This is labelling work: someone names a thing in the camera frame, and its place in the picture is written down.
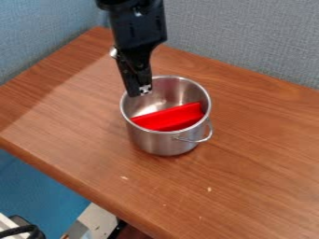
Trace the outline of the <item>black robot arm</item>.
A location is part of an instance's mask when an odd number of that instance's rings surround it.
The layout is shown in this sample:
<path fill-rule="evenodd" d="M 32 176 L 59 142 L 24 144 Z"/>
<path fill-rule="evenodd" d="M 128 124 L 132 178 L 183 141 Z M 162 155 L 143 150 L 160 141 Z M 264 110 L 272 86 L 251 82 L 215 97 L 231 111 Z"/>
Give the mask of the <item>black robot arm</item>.
<path fill-rule="evenodd" d="M 130 97 L 152 91 L 151 54 L 167 40 L 163 0 L 96 0 L 108 12 L 116 60 Z"/>

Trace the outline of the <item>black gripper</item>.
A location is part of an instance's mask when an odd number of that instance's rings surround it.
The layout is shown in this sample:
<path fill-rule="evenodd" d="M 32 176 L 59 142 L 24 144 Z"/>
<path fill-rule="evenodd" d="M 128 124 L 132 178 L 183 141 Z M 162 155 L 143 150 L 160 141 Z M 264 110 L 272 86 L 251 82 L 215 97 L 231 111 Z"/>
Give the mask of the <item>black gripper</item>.
<path fill-rule="evenodd" d="M 152 91 L 151 54 L 167 40 L 163 0 L 99 0 L 108 12 L 115 46 L 109 56 L 116 60 L 130 97 Z"/>

